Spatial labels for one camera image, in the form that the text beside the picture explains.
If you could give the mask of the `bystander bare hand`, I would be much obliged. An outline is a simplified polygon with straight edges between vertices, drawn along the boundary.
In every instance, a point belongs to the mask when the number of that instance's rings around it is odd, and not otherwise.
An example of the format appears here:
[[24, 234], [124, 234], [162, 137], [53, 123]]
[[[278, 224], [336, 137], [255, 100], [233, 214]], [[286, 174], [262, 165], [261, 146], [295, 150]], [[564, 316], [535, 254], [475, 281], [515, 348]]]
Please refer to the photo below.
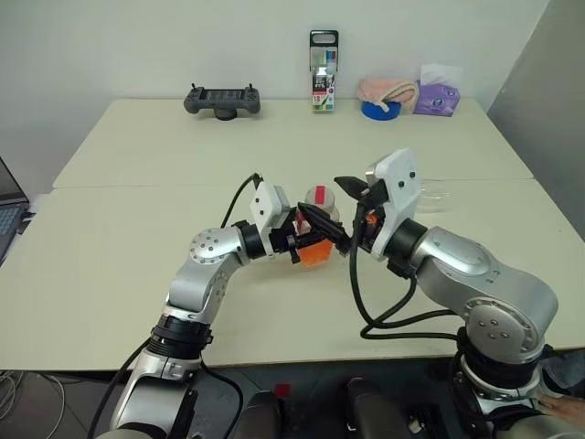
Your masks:
[[550, 415], [557, 416], [574, 423], [584, 421], [584, 400], [570, 396], [554, 398], [541, 395], [538, 399], [542, 410]]

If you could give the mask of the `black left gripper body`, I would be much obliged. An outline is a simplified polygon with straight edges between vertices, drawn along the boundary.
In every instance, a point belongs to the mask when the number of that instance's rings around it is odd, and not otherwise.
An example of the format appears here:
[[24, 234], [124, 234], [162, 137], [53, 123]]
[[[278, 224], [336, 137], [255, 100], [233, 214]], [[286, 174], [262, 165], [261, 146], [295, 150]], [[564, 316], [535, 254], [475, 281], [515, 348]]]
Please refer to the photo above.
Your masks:
[[269, 239], [274, 253], [288, 252], [291, 257], [299, 257], [300, 238], [293, 219], [286, 219], [280, 228], [272, 229]]

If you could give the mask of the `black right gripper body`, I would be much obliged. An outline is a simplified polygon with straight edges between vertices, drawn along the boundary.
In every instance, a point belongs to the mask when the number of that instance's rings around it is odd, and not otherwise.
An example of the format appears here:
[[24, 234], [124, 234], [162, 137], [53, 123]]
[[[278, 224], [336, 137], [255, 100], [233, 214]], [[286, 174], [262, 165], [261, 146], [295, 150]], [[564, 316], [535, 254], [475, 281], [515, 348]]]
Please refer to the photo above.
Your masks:
[[358, 246], [364, 251], [371, 251], [385, 222], [384, 203], [388, 201], [388, 192], [382, 181], [371, 187], [359, 181], [351, 197], [356, 201], [353, 237], [358, 233]]

